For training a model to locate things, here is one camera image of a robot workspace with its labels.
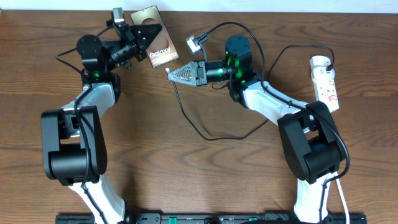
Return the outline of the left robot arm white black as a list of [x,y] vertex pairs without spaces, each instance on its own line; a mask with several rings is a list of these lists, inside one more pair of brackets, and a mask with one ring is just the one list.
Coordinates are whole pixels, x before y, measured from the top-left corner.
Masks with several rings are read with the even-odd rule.
[[81,56],[82,91],[69,104],[41,115],[44,171],[76,192],[89,215],[57,215],[56,223],[136,223],[106,175],[108,155],[100,119],[121,95],[121,80],[113,70],[142,61],[146,50],[162,31],[160,24],[134,25],[107,22],[118,40],[101,41],[84,35],[74,50]]

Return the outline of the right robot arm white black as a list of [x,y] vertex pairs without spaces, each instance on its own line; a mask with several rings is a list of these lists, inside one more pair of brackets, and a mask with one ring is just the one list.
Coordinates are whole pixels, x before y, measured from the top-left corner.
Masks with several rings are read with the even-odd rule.
[[225,44],[223,60],[191,61],[175,71],[167,71],[173,84],[204,86],[226,82],[233,101],[263,115],[279,130],[285,160],[297,178],[294,214],[304,223],[325,223],[330,182],[341,178],[341,161],[349,154],[323,101],[295,100],[271,86],[255,71],[248,38],[231,36]]

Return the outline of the white charger adapter plug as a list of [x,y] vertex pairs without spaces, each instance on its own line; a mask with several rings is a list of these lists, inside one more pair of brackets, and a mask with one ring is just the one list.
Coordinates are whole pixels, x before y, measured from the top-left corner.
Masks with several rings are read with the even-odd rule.
[[310,59],[311,70],[315,67],[328,67],[329,65],[331,65],[331,60],[323,55],[315,55]]

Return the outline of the white power strip red switches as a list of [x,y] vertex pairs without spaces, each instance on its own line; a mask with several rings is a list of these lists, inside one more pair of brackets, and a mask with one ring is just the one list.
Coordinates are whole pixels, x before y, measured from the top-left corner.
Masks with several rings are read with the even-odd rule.
[[314,67],[311,72],[316,100],[326,104],[331,113],[339,109],[334,77],[335,71],[326,67]]

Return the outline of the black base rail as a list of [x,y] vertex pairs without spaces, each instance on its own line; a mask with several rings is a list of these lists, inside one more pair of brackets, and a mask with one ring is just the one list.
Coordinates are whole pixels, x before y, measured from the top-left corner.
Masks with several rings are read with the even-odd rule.
[[[366,224],[368,223],[365,215],[349,215],[349,223]],[[99,223],[95,221],[94,215],[57,215],[56,224],[72,223]],[[301,222],[293,213],[265,213],[263,215],[161,215],[158,213],[141,213],[126,218],[118,222],[106,223],[136,223],[136,224],[207,224],[207,223],[309,223]],[[329,214],[323,219],[322,223],[343,224],[346,223],[346,217],[342,214]]]

